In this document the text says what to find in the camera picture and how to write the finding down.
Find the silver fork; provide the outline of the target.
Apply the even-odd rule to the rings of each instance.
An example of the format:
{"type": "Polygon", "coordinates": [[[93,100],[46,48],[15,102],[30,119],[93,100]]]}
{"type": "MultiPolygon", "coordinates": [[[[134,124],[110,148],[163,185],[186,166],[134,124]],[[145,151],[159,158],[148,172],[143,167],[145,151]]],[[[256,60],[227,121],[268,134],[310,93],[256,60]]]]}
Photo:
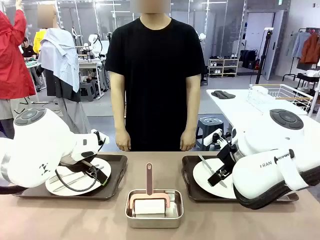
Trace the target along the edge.
{"type": "MultiPolygon", "coordinates": [[[[68,176],[71,176],[71,175],[74,175],[74,174],[76,174],[76,173],[75,173],[75,172],[72,172],[72,173],[68,173],[68,174],[63,174],[63,175],[61,176],[61,178],[63,178],[63,177],[68,177],[68,176]]],[[[53,176],[53,177],[51,177],[51,178],[48,179],[48,181],[49,181],[50,184],[55,183],[55,182],[57,182],[58,180],[59,180],[59,178],[58,178],[57,175],[55,175],[55,176],[53,176]]]]}

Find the white round plate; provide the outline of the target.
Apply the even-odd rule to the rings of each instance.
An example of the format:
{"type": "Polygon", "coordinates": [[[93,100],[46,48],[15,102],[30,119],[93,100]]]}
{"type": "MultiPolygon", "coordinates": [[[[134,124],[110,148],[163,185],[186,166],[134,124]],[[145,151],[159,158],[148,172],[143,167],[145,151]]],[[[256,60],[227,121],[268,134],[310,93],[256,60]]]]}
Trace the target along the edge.
{"type": "MultiPolygon", "coordinates": [[[[99,169],[101,169],[106,175],[108,175],[109,179],[111,178],[112,168],[111,168],[111,165],[107,161],[103,160],[102,158],[95,157],[91,163],[92,164],[100,164],[99,169]]],[[[59,166],[56,170],[57,170],[58,174],[60,175],[60,177],[62,175],[73,173],[66,166],[59,166]]],[[[67,184],[67,183],[71,182],[72,180],[77,179],[83,175],[85,175],[85,174],[82,171],[80,171],[80,172],[76,172],[73,175],[65,176],[62,178],[62,180],[67,184]]],[[[85,190],[92,185],[94,180],[95,180],[95,177],[89,177],[88,175],[86,175],[86,177],[75,182],[74,184],[71,184],[69,187],[71,187],[75,190],[85,190]]],[[[78,196],[78,195],[86,194],[86,193],[89,193],[93,190],[98,189],[99,187],[102,187],[102,185],[96,180],[95,184],[90,189],[87,189],[85,191],[77,192],[77,191],[73,191],[69,188],[64,188],[59,191],[53,192],[53,190],[55,190],[61,186],[63,186],[63,183],[60,180],[53,182],[53,183],[49,183],[49,179],[47,179],[45,182],[45,187],[51,194],[57,195],[57,196],[63,196],[63,197],[71,197],[71,196],[78,196]]]]}
{"type": "Polygon", "coordinates": [[[196,183],[207,193],[225,199],[236,199],[233,190],[232,174],[221,181],[226,185],[226,187],[224,187],[221,183],[211,186],[208,182],[208,179],[212,176],[212,173],[202,160],[195,165],[192,174],[196,183]]]}

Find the mannequin in red jacket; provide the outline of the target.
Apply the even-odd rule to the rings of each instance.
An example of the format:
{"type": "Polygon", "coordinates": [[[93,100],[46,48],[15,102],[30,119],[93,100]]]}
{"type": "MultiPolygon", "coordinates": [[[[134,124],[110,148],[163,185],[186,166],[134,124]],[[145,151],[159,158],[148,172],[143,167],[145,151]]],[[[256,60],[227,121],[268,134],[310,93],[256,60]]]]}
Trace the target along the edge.
{"type": "Polygon", "coordinates": [[[27,26],[22,0],[16,0],[15,8],[13,25],[0,11],[0,124],[9,139],[15,136],[15,117],[31,107],[30,97],[36,94],[33,80],[19,49],[27,26]]]}

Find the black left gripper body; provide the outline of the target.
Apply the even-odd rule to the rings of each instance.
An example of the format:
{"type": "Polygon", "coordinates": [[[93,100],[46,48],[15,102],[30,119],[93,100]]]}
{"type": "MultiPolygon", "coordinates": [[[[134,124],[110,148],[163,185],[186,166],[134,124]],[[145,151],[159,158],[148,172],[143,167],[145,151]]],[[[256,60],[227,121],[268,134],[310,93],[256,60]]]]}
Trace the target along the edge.
{"type": "Polygon", "coordinates": [[[80,161],[81,171],[89,177],[97,177],[100,170],[100,164],[94,164],[85,160],[80,161]]]}

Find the brown serving tray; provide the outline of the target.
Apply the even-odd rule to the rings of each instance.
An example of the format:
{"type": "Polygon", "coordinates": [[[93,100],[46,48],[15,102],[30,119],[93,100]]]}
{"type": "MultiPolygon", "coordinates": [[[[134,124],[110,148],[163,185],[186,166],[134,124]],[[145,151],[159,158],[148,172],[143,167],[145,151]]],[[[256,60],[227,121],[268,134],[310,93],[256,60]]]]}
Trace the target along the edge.
{"type": "Polygon", "coordinates": [[[70,199],[70,200],[97,200],[107,201],[117,192],[118,186],[125,175],[128,158],[125,155],[100,154],[99,158],[110,164],[111,174],[104,186],[99,186],[88,193],[78,193],[73,196],[54,195],[47,190],[43,183],[40,186],[29,188],[14,194],[24,199],[70,199]]]}
{"type": "MultiPolygon", "coordinates": [[[[204,155],[204,159],[217,159],[215,155],[204,155]]],[[[181,174],[186,185],[186,191],[188,197],[196,203],[237,203],[235,198],[223,198],[214,194],[211,194],[202,189],[195,181],[193,177],[194,167],[201,162],[197,155],[186,155],[182,158],[181,174]]],[[[288,204],[299,200],[299,196],[296,193],[290,193],[284,195],[274,201],[277,204],[288,204]]]]}

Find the black bag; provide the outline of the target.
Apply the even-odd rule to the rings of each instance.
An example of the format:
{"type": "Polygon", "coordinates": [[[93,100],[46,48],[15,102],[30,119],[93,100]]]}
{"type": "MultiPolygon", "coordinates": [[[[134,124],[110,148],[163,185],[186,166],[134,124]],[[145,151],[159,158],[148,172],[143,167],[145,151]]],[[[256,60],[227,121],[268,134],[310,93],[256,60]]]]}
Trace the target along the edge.
{"type": "Polygon", "coordinates": [[[250,69],[250,64],[254,67],[258,50],[241,50],[239,60],[242,62],[242,67],[250,69]]]}

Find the seated person in black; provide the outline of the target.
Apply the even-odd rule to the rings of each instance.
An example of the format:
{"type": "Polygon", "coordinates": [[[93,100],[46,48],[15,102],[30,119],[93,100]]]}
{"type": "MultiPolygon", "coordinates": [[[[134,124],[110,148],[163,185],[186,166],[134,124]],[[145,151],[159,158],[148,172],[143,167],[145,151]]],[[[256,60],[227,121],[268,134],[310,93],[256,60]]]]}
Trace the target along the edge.
{"type": "Polygon", "coordinates": [[[24,59],[36,59],[37,54],[33,50],[33,46],[29,44],[28,39],[25,37],[22,44],[21,48],[23,51],[23,57],[24,59]]]}

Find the pink lint roller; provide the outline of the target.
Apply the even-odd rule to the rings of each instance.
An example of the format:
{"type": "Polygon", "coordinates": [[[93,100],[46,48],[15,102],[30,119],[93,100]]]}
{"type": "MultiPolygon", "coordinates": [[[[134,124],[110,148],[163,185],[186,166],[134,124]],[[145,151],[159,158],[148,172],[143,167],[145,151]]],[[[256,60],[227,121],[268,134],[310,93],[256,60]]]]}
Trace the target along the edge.
{"type": "Polygon", "coordinates": [[[146,188],[143,193],[134,193],[128,202],[128,209],[136,218],[164,218],[170,207],[170,197],[165,192],[154,192],[153,165],[145,166],[146,188]]]}

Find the dark grey plastic stool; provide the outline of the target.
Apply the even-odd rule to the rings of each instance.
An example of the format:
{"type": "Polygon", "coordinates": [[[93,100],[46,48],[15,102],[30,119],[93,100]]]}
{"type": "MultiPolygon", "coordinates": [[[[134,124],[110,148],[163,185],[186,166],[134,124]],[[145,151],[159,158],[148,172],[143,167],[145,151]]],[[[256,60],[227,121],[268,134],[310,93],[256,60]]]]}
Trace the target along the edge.
{"type": "Polygon", "coordinates": [[[196,128],[196,146],[201,150],[201,151],[209,151],[210,146],[205,146],[204,145],[204,138],[209,136],[211,133],[216,131],[217,129],[224,129],[224,123],[222,120],[215,118],[213,116],[205,116],[201,117],[198,120],[197,123],[197,128],[196,128]]]}

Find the yellow jacket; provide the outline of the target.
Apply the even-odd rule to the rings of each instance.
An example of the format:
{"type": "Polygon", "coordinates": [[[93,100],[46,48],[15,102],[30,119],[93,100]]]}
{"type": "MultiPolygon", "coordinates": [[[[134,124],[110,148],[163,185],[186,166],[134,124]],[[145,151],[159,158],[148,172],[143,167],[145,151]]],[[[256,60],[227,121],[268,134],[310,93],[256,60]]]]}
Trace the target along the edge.
{"type": "Polygon", "coordinates": [[[41,41],[44,39],[46,34],[46,30],[40,30],[35,33],[35,37],[33,40],[33,51],[38,54],[41,49],[41,41]]]}

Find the person in black T-shirt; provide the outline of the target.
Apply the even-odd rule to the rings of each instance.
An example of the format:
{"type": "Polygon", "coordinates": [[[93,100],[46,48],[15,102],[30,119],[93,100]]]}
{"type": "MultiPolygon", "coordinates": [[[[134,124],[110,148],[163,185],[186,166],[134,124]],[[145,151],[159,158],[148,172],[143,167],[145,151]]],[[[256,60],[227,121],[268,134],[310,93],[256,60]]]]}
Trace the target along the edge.
{"type": "Polygon", "coordinates": [[[132,152],[179,152],[187,102],[201,97],[201,42],[169,16],[171,0],[130,0],[139,17],[113,33],[105,67],[110,97],[123,100],[132,152]]]}

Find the orange jacket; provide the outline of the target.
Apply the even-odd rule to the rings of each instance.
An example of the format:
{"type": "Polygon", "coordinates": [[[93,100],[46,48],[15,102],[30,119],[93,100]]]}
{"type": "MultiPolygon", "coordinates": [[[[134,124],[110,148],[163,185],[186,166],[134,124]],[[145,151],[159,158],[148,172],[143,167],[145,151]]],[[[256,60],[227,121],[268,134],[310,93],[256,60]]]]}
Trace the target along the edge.
{"type": "Polygon", "coordinates": [[[304,42],[300,63],[303,64],[317,64],[320,59],[320,35],[313,33],[304,42]]]}

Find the rectangular metal tin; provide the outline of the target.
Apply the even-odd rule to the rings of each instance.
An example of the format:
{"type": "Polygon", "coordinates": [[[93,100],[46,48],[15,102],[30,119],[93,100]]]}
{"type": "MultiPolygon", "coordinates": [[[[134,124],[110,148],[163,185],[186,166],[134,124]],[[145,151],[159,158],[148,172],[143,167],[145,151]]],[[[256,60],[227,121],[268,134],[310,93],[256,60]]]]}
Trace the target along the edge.
{"type": "Polygon", "coordinates": [[[183,198],[178,190],[134,189],[128,193],[125,216],[131,228],[175,229],[183,215],[183,198]]]}

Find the grey step stool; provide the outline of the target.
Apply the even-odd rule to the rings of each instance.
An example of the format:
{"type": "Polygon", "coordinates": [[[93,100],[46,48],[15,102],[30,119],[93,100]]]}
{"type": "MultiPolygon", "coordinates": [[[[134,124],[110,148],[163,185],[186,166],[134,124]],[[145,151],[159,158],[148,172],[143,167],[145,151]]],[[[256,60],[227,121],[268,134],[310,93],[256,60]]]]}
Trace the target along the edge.
{"type": "Polygon", "coordinates": [[[98,81],[96,79],[93,79],[90,82],[81,82],[79,90],[80,100],[82,102],[92,102],[100,96],[98,81]]]}

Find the silver table knife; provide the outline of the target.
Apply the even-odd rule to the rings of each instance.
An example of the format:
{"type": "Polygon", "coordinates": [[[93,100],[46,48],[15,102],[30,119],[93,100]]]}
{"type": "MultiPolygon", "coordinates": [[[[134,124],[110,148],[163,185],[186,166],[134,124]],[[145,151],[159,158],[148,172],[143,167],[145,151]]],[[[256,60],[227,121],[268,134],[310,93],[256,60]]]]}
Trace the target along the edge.
{"type": "Polygon", "coordinates": [[[208,182],[210,183],[210,185],[213,187],[216,185],[216,183],[213,182],[217,182],[219,183],[221,186],[223,186],[224,188],[227,188],[227,185],[224,184],[221,179],[219,178],[219,175],[212,170],[212,168],[210,167],[210,165],[206,162],[206,160],[203,158],[202,155],[198,155],[198,157],[201,159],[202,163],[209,169],[210,173],[211,173],[211,177],[209,178],[210,180],[208,180],[208,182]]]}
{"type": "MultiPolygon", "coordinates": [[[[87,176],[87,175],[80,176],[80,177],[78,177],[78,178],[76,178],[76,179],[74,179],[74,180],[72,180],[72,181],[68,182],[66,185],[67,185],[67,186],[70,186],[70,185],[72,185],[72,184],[76,183],[77,181],[79,181],[79,180],[81,180],[81,179],[85,178],[86,176],[87,176]]],[[[60,190],[62,190],[62,189],[64,189],[64,188],[67,188],[67,187],[66,187],[65,185],[60,186],[60,187],[56,188],[55,190],[53,190],[53,192],[60,191],[60,190]]]]}

